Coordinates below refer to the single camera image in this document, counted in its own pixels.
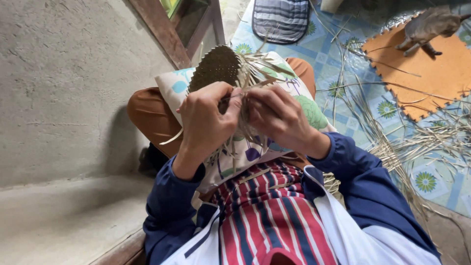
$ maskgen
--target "striped shirt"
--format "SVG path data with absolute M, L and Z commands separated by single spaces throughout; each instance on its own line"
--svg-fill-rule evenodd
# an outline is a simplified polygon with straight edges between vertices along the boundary
M 275 254 L 296 265 L 337 264 L 319 214 L 304 197 L 301 176 L 298 168 L 273 160 L 218 188 L 212 199 L 224 210 L 221 264 L 275 264 Z

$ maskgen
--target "wooden door frame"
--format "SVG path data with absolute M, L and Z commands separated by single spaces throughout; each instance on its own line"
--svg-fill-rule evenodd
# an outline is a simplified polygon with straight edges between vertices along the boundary
M 175 31 L 174 23 L 168 18 L 159 0 L 129 0 L 129 2 L 179 70 L 191 67 L 191 59 L 211 23 L 216 35 L 216 43 L 218 45 L 225 44 L 219 0 L 211 0 L 211 4 L 200 20 L 187 48 L 181 42 Z

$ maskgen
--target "person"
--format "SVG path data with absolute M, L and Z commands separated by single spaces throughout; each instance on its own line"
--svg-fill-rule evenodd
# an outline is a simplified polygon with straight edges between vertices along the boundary
M 184 135 L 147 200 L 147 264 L 441 264 L 381 160 L 350 137 L 310 127 L 299 103 L 278 86 L 246 94 L 249 124 L 296 151 L 295 164 L 305 158 L 313 166 L 280 159 L 256 164 L 219 186 L 194 222 L 191 200 L 205 175 L 203 161 L 235 132 L 240 112 L 240 97 L 231 97 L 224 114 L 218 102 L 238 93 L 216 82 L 190 93 L 180 106 Z M 161 130 L 151 132 L 156 124 L 142 126 L 146 117 L 138 118 L 140 111 L 157 113 L 157 107 L 136 101 L 128 105 L 131 120 L 158 144 L 161 139 L 150 136 L 160 137 Z M 165 114 L 171 116 L 170 110 Z M 341 181 L 346 210 L 323 188 L 322 172 Z

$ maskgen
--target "gray cat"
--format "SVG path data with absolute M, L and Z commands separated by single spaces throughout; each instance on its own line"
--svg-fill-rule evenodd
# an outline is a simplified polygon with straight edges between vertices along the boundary
M 411 51 L 422 47 L 432 55 L 441 55 L 441 51 L 436 51 L 430 41 L 441 35 L 445 38 L 451 37 L 461 26 L 461 22 L 470 18 L 468 15 L 454 15 L 449 6 L 433 7 L 413 18 L 404 27 L 406 39 L 396 49 L 402 49 L 408 44 L 412 47 L 404 52 L 407 56 Z

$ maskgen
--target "pillow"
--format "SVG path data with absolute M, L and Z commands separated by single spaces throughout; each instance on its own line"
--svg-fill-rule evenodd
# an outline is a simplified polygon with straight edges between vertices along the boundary
M 330 125 L 319 106 L 313 100 L 306 85 L 294 74 L 289 64 L 273 51 L 269 52 L 267 57 L 274 60 L 271 61 L 272 64 L 293 73 L 295 78 L 292 79 L 292 76 L 285 73 L 276 73 L 268 67 L 259 66 L 262 67 L 262 70 L 269 73 L 270 76 L 286 80 L 286 82 L 278 82 L 278 84 L 301 104 L 309 124 L 321 132 L 336 132 L 337 130 Z M 181 116 L 176 110 L 187 96 L 187 87 L 194 71 L 195 68 L 188 68 L 162 74 L 155 78 L 163 99 L 169 104 L 172 113 L 180 124 L 182 124 Z M 270 139 L 267 144 L 268 148 L 251 143 L 244 137 L 234 137 L 234 141 L 236 152 L 235 172 L 233 170 L 232 157 L 222 152 L 213 163 L 205 164 L 206 176 L 197 189 L 200 193 L 207 193 L 254 164 L 267 162 L 292 152 L 292 150 L 280 147 Z

